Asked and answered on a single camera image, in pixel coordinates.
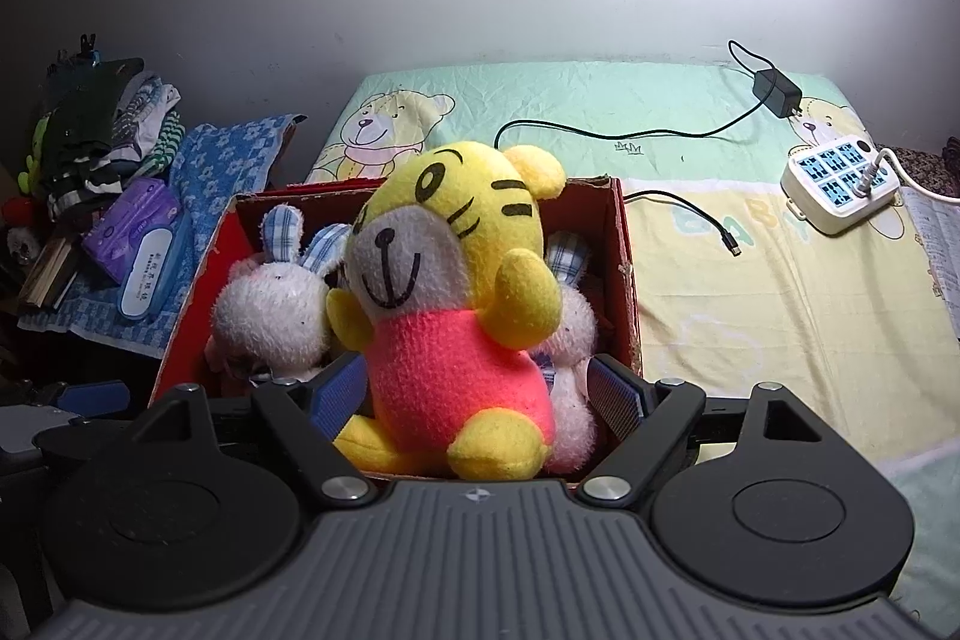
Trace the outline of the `black power adapter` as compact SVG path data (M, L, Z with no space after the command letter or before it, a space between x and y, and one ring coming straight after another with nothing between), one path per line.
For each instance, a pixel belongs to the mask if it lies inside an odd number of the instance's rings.
M778 119L789 119L799 112L800 87L775 67L755 71L752 92L760 106L766 107Z

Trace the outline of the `pile of folded clothes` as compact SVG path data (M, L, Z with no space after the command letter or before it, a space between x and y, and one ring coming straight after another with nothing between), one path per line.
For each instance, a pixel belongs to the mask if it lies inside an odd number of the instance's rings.
M18 188L50 224L76 226L132 182L166 172L185 136L181 92L140 57L106 60L96 35L47 67Z

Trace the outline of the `blue white checkered towel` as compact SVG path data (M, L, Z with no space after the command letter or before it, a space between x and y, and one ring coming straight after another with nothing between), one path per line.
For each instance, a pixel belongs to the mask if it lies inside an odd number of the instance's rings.
M96 286L93 276L82 273L57 310L23 315L18 328L73 333L159 359L221 214L236 195L265 188L270 169L301 120L299 113L283 113L229 127L201 124L187 131L166 177L178 214L164 226L153 226L169 237L164 259L151 260L145 271L133 268L121 276L121 281L143 278L151 301L135 305L132 315L122 314L124 285Z

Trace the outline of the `white plush bunny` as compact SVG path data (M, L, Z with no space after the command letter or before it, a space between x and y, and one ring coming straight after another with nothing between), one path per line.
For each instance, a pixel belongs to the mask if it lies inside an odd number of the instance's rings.
M347 224L334 223L306 239L301 209L268 209L260 221L262 252L231 266L213 304L208 365L239 380L309 380L332 346L325 299L348 234Z
M545 245L545 263L562 294L562 319L550 338L530 351L550 396L555 440L544 470L573 476L590 460L597 424L587 399L587 369L597 344L597 319L579 283L589 262L589 247L571 232L553 232Z

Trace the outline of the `purple tissue pack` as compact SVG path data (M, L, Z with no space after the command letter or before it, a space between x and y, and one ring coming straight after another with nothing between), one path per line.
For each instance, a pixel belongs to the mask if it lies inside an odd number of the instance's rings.
M178 197L166 182L140 177L109 206L82 245L99 269L114 284L121 284L132 269L143 237L153 229L169 229L179 216Z

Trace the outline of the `baby bear print mat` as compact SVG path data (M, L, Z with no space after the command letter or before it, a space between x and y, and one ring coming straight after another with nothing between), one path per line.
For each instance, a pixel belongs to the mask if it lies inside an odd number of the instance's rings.
M612 175L626 210L640 361L718 395L774 380L877 464L916 537L896 601L958 626L958 336L903 203L827 237L789 209L789 154L861 133L841 91L801 76L778 119L747 73L664 64L472 65L373 74L309 148L314 182L373 177L459 140L553 152Z

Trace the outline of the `red cardboard box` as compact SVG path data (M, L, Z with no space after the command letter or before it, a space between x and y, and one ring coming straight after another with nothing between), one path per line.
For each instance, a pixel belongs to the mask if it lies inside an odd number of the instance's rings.
M375 188L348 181L231 198L185 294L153 393L183 381L213 396L244 396L274 378L306 385L343 354L322 305L345 281L348 223ZM587 386L590 358L638 359L622 186L613 177L571 179L540 216L563 317L530 355L555 420L545 470L573 477L612 438L601 393Z

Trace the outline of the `patterned brown cloth cabinet top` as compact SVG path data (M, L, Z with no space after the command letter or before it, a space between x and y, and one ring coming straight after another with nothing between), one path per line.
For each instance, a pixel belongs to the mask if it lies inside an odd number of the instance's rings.
M958 140L950 138L940 154L893 148L908 175L926 190L944 197L958 197Z

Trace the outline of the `white blue wet wipes pack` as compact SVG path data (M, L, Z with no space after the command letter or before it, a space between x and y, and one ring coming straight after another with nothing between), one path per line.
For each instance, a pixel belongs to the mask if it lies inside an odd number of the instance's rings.
M187 216L171 226L151 227L143 234L117 296L117 312L122 319L142 321L161 312L187 260L189 245Z

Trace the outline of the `white power strip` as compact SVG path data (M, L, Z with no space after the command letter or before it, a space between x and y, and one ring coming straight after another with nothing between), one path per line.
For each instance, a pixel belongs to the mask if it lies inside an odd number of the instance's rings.
M796 216L823 236L839 236L895 202L900 179L866 138L839 136L789 154L782 191Z

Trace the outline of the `yellow tiger plush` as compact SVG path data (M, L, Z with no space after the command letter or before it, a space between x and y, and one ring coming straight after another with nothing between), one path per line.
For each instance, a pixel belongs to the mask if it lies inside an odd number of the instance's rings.
M530 479L555 440L529 356L562 321L539 205L560 161L532 145L451 143L409 159L352 225L325 312L363 356L373 411L335 445L370 473Z

